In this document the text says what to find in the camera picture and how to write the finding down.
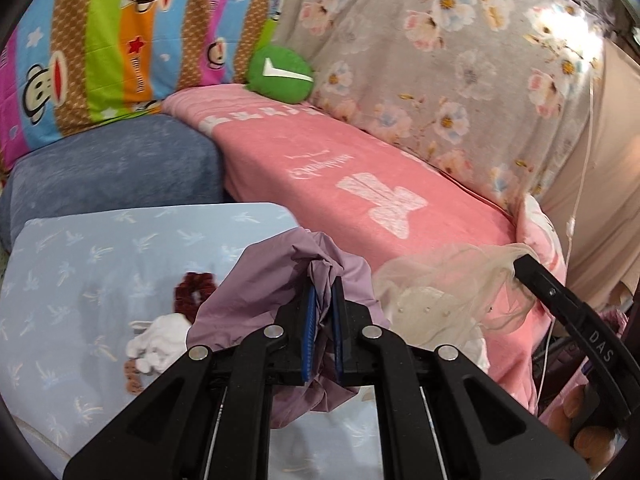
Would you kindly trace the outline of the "beige curtain fabric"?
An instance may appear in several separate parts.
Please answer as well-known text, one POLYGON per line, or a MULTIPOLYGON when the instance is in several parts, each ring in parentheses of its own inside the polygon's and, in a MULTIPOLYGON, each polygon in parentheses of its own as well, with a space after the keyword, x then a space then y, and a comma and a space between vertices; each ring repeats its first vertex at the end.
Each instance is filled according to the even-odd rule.
POLYGON ((593 129, 585 130, 541 200, 567 244, 566 284, 601 310, 621 304, 639 279, 639 64, 606 40, 593 129))

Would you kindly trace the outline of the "mauve plastic bag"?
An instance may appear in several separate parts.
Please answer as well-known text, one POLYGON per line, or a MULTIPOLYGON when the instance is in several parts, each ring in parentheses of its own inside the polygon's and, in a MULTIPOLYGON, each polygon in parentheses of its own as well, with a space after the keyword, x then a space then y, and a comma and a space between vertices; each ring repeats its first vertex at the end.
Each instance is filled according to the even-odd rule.
POLYGON ((281 429, 309 411, 330 412, 356 396, 335 378, 333 335, 326 315, 331 285, 343 282, 347 300, 369 309, 374 324, 390 321, 374 296, 371 268, 362 257, 344 252, 329 235, 295 228, 247 246, 212 296, 198 309, 186 335, 189 347, 204 344, 214 351, 236 346, 276 320, 280 307, 296 295, 304 278, 318 290, 314 368, 309 382, 273 390, 270 427, 281 429))

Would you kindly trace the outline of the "pink cartoon small pillow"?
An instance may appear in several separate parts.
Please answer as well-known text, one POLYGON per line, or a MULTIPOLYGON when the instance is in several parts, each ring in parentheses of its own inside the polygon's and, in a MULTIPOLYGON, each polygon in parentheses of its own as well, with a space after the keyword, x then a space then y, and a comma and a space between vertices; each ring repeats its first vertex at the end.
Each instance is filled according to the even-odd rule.
POLYGON ((565 284, 567 267, 559 235, 533 195, 525 194, 516 216, 516 240, 536 252, 551 274, 565 284))

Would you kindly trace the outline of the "grey floral bed sheet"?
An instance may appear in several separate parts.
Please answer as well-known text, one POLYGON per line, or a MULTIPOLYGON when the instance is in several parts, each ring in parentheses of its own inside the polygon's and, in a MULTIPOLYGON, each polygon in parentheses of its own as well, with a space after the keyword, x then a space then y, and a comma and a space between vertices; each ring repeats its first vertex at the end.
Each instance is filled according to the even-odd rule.
POLYGON ((572 0, 285 0, 311 102, 506 211, 546 194, 591 115, 602 27, 572 0))

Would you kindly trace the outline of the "white small cloth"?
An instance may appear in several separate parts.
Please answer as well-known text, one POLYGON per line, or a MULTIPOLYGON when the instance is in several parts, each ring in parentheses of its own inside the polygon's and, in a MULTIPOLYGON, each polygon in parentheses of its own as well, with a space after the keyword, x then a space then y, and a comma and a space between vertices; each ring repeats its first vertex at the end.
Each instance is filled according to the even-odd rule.
POLYGON ((186 352, 186 335, 192 324, 181 313, 161 315, 153 321, 134 321, 134 338, 126 356, 142 374, 162 374, 186 352))

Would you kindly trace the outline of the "colourful monkey cartoon pillow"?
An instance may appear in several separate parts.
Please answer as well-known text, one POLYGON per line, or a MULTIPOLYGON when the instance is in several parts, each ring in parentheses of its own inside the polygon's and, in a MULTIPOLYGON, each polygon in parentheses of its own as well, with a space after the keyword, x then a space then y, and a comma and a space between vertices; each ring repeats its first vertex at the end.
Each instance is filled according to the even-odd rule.
POLYGON ((243 79, 283 0, 32 0, 1 53, 1 168, 64 136, 243 79))

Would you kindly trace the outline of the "beige tulle mesh fabric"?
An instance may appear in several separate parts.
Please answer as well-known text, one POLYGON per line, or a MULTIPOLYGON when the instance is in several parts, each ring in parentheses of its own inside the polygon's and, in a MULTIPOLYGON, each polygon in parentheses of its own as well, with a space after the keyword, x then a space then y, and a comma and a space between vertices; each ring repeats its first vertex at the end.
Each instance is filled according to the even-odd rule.
POLYGON ((480 348, 487 334, 519 328, 537 299, 516 278, 514 263, 532 248, 453 244, 384 263, 373 275, 390 329, 415 347, 480 348))

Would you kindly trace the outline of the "green round check-mark pillow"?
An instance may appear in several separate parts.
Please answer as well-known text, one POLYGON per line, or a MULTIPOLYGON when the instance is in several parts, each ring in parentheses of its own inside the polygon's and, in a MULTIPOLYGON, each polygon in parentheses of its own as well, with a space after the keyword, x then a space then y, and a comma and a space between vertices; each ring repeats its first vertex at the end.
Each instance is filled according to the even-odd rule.
POLYGON ((278 46, 257 50, 248 64, 246 88, 285 104, 305 101, 314 88, 314 71, 296 52, 278 46))

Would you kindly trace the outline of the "peach dotted scrunchie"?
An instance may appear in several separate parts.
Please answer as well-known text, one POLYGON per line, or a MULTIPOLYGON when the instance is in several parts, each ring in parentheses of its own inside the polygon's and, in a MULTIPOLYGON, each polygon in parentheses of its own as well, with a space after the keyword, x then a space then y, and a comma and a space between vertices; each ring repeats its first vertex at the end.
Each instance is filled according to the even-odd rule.
POLYGON ((132 396, 142 393, 144 385, 140 378, 140 372, 136 367, 135 360, 128 360, 124 363, 125 388, 132 396))

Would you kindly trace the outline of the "dark red velvet scrunchie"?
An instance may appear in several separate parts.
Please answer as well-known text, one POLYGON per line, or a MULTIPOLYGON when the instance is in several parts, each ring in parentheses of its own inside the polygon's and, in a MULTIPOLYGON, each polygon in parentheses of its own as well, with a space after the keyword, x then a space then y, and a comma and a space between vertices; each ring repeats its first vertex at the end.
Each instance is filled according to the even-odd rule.
POLYGON ((216 289, 213 274, 188 272, 174 289, 174 312, 193 324, 198 309, 216 289))

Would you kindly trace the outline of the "pink puffer jacket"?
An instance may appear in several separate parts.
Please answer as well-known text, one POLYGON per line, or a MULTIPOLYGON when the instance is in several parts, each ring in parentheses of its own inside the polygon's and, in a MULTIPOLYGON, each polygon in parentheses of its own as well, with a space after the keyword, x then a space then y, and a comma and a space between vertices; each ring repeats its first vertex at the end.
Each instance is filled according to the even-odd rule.
POLYGON ((542 362, 534 366, 536 385, 542 384, 542 393, 538 401, 538 418, 546 422, 549 406, 562 389, 574 379, 575 373, 582 367, 586 355, 570 336, 561 337, 550 344, 547 370, 542 374, 542 362))

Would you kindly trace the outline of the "pink towel blanket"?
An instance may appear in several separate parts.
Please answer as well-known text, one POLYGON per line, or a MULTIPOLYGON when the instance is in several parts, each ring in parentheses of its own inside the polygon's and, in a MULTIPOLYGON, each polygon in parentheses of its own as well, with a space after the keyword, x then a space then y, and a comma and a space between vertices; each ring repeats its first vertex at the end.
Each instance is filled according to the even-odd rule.
MULTIPOLYGON (((516 218, 425 162, 314 106, 284 104, 239 84, 179 91, 163 111, 212 140, 224 186, 239 202, 285 206, 304 228, 362 257, 387 261, 453 244, 516 244, 516 218)), ((536 405, 530 359, 550 323, 538 302, 508 334, 462 349, 526 408, 536 405)))

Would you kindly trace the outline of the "blue-grey plush cushion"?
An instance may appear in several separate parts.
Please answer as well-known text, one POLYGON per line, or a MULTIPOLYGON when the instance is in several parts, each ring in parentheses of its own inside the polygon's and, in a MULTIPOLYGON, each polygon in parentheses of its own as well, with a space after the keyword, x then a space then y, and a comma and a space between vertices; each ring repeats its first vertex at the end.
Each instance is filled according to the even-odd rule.
POLYGON ((1 244, 10 252, 34 219, 223 200, 224 161, 214 142, 169 115, 145 115, 19 159, 1 194, 1 244))

